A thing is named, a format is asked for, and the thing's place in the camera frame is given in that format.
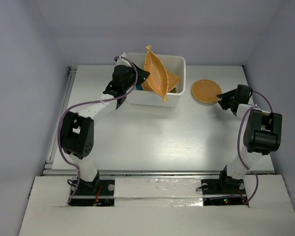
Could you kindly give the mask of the blue polka dot plate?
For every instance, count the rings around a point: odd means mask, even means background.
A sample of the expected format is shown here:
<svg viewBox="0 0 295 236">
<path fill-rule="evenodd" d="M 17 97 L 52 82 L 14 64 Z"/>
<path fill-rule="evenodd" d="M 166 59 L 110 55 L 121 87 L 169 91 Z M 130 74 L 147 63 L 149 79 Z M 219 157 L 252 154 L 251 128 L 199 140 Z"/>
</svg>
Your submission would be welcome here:
<svg viewBox="0 0 295 236">
<path fill-rule="evenodd" d="M 136 90 L 143 90 L 142 85 L 137 85 Z"/>
</svg>

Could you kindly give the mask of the orange leaf-shaped woven tray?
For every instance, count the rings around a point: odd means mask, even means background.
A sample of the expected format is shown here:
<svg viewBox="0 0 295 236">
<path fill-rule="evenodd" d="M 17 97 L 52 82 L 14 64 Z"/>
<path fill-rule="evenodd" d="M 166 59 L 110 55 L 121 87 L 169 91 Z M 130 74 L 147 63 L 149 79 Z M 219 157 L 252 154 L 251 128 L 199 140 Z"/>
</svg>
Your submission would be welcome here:
<svg viewBox="0 0 295 236">
<path fill-rule="evenodd" d="M 144 71 L 150 73 L 146 81 L 142 84 L 143 90 L 154 91 L 167 101 L 169 78 L 167 70 L 159 57 L 151 50 L 151 46 L 146 46 L 147 55 L 145 59 Z"/>
</svg>

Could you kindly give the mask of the round orange woven plate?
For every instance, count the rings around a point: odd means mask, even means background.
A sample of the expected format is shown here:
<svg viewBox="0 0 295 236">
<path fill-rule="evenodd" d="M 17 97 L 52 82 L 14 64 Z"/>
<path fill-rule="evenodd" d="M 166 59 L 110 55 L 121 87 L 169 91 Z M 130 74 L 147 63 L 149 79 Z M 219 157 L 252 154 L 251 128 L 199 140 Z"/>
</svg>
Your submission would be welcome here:
<svg viewBox="0 0 295 236">
<path fill-rule="evenodd" d="M 218 102 L 218 95 L 222 94 L 222 89 L 216 82 L 202 79 L 193 84 L 191 92 L 197 101 L 213 104 Z"/>
</svg>

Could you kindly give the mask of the orange teardrop woven tray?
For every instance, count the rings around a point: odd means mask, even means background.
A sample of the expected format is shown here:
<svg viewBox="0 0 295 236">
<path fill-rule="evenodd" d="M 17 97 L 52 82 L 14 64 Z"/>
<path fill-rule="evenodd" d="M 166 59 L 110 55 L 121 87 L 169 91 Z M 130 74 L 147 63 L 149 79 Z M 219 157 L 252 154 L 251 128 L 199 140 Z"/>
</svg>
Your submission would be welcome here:
<svg viewBox="0 0 295 236">
<path fill-rule="evenodd" d="M 167 70 L 168 75 L 168 92 L 176 91 L 176 86 L 180 82 L 180 77 L 174 74 L 173 72 Z M 149 76 L 145 82 L 142 83 L 142 89 L 146 91 L 155 91 L 159 90 L 159 88 L 162 88 L 163 83 L 163 76 L 156 76 L 152 77 Z"/>
</svg>

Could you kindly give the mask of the green-trimmed square bamboo tray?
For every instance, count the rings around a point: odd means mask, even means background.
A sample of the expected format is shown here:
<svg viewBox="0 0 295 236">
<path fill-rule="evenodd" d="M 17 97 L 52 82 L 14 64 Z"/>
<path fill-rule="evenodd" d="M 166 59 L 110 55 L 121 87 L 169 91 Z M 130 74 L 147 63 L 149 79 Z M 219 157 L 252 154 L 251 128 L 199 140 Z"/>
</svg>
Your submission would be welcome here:
<svg viewBox="0 0 295 236">
<path fill-rule="evenodd" d="M 169 93 L 177 93 L 177 88 L 174 87 L 172 90 L 169 91 Z"/>
</svg>

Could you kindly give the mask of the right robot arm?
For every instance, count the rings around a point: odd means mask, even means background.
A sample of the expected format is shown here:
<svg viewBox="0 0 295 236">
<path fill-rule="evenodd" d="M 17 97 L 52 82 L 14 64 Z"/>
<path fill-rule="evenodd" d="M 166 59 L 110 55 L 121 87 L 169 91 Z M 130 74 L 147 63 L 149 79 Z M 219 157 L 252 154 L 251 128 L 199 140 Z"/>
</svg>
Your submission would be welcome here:
<svg viewBox="0 0 295 236">
<path fill-rule="evenodd" d="M 218 103 L 223 110 L 231 112 L 241 119 L 237 136 L 237 156 L 219 173 L 214 188 L 227 193 L 239 188 L 252 166 L 262 155 L 276 152 L 281 144 L 283 117 L 275 113 L 271 105 L 270 111 L 264 111 L 256 104 L 249 104 L 253 94 L 261 93 L 249 86 L 238 85 L 236 89 L 218 94 Z"/>
</svg>

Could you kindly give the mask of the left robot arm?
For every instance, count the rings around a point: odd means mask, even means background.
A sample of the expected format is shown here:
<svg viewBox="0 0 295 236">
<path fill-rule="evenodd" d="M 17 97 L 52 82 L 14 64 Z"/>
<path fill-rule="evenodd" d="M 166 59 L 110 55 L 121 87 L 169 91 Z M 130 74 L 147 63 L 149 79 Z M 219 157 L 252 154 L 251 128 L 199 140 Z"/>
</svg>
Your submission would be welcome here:
<svg viewBox="0 0 295 236">
<path fill-rule="evenodd" d="M 150 76 L 123 56 L 115 58 L 117 64 L 112 79 L 95 101 L 82 102 L 67 108 L 60 118 L 57 143 L 63 160 L 77 170 L 76 179 L 69 182 L 73 197 L 82 192 L 95 195 L 99 191 L 99 172 L 89 157 L 94 147 L 95 125 L 107 114 L 118 109 L 137 86 Z"/>
</svg>

